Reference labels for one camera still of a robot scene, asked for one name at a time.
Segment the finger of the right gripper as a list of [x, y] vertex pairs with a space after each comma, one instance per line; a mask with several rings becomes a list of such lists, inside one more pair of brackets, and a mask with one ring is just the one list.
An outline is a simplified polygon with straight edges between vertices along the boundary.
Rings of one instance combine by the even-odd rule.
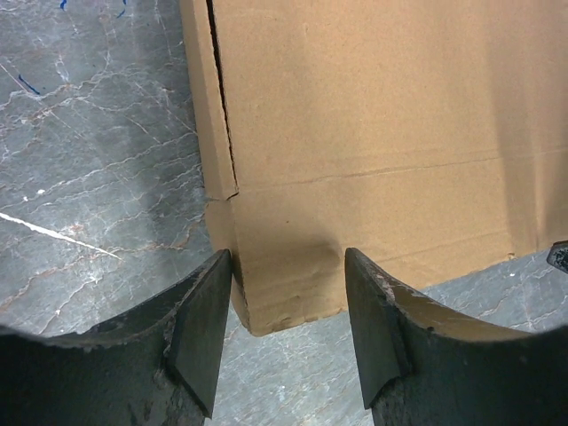
[[547, 263], [559, 271], [568, 271], [568, 241], [558, 241], [551, 246]]

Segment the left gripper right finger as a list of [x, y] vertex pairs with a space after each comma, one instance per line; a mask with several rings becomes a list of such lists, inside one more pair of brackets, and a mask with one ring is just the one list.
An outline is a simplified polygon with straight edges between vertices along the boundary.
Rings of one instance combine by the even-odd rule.
[[344, 258], [364, 407], [377, 425], [564, 425], [567, 329], [528, 333], [457, 312], [357, 248]]

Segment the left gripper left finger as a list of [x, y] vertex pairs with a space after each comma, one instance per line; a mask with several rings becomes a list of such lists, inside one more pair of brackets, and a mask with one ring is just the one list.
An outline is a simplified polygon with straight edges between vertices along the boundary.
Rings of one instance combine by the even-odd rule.
[[203, 424], [213, 413], [231, 286], [223, 249], [84, 333], [2, 327], [2, 424]]

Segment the brown cardboard box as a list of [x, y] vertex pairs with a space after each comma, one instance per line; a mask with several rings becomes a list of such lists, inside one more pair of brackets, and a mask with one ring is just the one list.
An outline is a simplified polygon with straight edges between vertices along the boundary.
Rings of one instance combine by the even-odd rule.
[[356, 248], [425, 288], [567, 236], [564, 1], [184, 1], [214, 249], [268, 335]]

